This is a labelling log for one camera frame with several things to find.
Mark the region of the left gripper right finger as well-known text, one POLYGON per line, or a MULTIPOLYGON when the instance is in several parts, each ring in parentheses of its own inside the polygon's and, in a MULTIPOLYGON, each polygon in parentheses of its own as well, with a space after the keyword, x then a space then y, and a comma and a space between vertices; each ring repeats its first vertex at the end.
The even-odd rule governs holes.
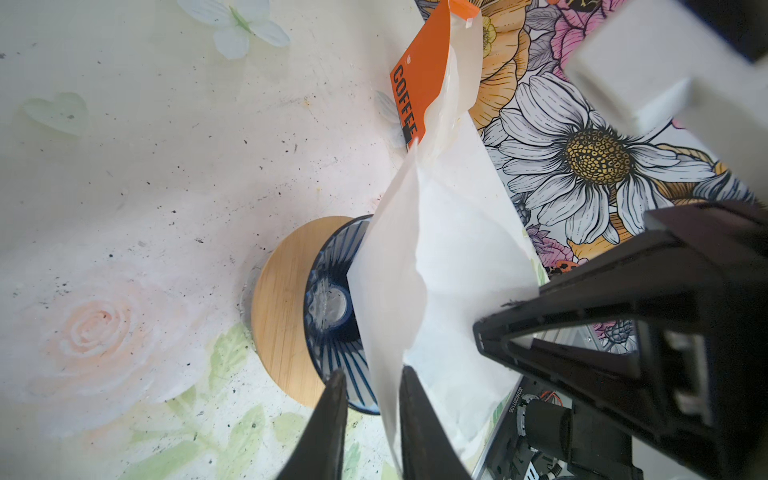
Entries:
POLYGON ((399 415, 403 479, 470 479, 410 366, 401 374, 399 415))

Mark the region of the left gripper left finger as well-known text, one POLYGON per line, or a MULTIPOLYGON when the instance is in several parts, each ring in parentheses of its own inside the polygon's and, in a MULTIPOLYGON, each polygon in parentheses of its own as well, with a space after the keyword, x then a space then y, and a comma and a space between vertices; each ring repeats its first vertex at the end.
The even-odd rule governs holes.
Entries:
POLYGON ((347 414, 346 376, 337 369, 277 479, 341 479, 347 414))

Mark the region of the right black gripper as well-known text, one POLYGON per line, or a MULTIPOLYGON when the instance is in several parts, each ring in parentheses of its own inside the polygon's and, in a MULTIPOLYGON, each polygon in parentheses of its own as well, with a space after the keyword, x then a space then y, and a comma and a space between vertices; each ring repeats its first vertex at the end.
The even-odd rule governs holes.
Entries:
POLYGON ((481 355, 558 390, 709 479, 766 455, 767 215, 740 202, 654 210, 643 233, 476 322, 481 355), (635 305, 640 355, 512 338, 635 305))

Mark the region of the blue glass dripper cone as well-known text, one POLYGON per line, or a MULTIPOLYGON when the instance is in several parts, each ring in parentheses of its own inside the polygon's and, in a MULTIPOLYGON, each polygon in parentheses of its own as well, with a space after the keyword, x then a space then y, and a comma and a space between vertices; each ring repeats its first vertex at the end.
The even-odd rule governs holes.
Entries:
POLYGON ((352 219, 323 244, 309 271, 303 325, 311 362, 322 381, 341 370, 348 405, 367 415, 380 413, 355 316, 347 273, 372 217, 352 219))

